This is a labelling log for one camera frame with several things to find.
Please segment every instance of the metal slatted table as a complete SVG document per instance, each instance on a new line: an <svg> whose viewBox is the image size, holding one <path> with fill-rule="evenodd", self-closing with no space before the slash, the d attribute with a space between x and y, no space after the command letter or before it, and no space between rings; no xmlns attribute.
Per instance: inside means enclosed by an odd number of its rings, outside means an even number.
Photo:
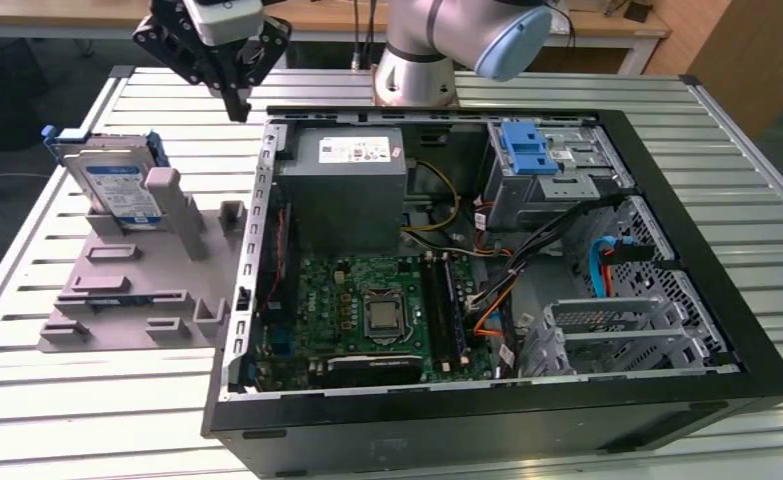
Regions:
<svg viewBox="0 0 783 480"><path fill-rule="evenodd" d="M624 110L783 355L783 180L701 87L671 77L460 74L465 106ZM200 208L248 199L266 105L368 105L369 79L273 73L246 125L164 69L110 78L84 120L102 133L161 135ZM250 478L198 436L212 349L45 355L38 330L89 231L57 169L0 264L0 479ZM394 478L783 478L783 405L707 427L655 452L388 473Z"/></svg>

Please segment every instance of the black computer chassis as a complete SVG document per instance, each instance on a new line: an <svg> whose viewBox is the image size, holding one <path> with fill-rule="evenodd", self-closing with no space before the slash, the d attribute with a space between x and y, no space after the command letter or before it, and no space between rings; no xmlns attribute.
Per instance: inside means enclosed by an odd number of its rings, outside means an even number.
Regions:
<svg viewBox="0 0 783 480"><path fill-rule="evenodd" d="M424 109L282 107L274 115L398 115ZM620 111L449 108L460 115L596 119L636 182L740 373L380 395L217 400L216 349L201 434L261 477L368 472L659 448L735 414L783 402L783 360ZM257 471L252 461L285 465Z"/></svg>

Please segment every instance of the power supply label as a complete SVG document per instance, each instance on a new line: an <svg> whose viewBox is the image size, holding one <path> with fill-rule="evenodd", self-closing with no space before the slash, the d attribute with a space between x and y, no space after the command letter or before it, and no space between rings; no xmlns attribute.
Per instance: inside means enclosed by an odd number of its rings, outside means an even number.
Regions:
<svg viewBox="0 0 783 480"><path fill-rule="evenodd" d="M320 163L390 161L388 137L325 137L320 139Z"/></svg>

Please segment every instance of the ram slot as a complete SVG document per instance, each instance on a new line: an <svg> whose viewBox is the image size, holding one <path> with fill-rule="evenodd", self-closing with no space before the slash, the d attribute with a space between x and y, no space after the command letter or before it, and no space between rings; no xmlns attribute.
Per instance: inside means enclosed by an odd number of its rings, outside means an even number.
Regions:
<svg viewBox="0 0 783 480"><path fill-rule="evenodd" d="M420 259L420 285L432 363L441 372L449 372L466 363L461 306L453 288L449 263L441 258Z"/></svg>

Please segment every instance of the blue drive bay latch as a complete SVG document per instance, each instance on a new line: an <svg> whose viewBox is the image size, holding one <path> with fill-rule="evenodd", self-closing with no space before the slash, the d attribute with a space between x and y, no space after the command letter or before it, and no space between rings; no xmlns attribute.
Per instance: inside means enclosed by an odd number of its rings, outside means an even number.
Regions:
<svg viewBox="0 0 783 480"><path fill-rule="evenodd" d="M501 140L516 175L553 175L559 167L548 156L548 140L531 122L502 122Z"/></svg>

